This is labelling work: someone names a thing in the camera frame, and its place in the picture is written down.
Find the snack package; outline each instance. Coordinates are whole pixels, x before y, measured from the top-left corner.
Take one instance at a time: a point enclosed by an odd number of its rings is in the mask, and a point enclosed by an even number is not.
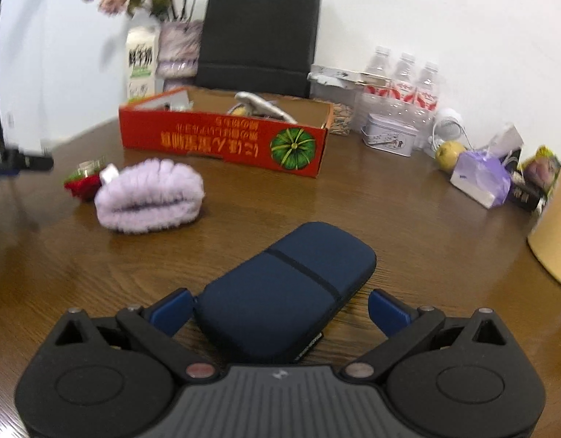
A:
[[[535,155],[524,161],[519,167],[526,182],[535,184],[545,194],[550,194],[560,168],[561,162],[544,145],[540,146]]]

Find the orange cardboard box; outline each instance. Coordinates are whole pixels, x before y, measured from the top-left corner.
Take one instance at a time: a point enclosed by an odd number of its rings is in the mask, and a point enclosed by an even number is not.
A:
[[[331,104],[275,95],[275,100],[299,125],[226,113],[237,102],[235,93],[183,87],[119,109],[125,148],[193,154],[260,166],[300,176],[317,177],[327,130],[333,121]],[[193,103],[191,111],[173,110]],[[169,104],[172,109],[166,110]]]

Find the white wall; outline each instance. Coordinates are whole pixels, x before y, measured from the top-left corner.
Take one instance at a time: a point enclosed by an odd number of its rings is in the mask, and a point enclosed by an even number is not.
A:
[[[80,0],[4,0],[1,21],[2,110],[22,145],[116,114],[125,18]],[[439,63],[442,103],[474,144],[513,122],[527,153],[561,155],[561,0],[322,0],[317,64],[363,69],[377,44]]]

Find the green pumpkin print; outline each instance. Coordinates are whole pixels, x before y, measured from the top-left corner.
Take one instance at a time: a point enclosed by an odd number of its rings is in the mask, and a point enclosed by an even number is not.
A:
[[[315,139],[302,128],[280,131],[271,142],[272,159],[285,169],[306,168],[315,158]]]

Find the purple wrapped box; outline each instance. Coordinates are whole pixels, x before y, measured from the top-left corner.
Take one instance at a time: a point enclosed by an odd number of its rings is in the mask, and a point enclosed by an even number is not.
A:
[[[489,209],[505,202],[511,178],[499,159],[468,151],[459,155],[451,183]]]

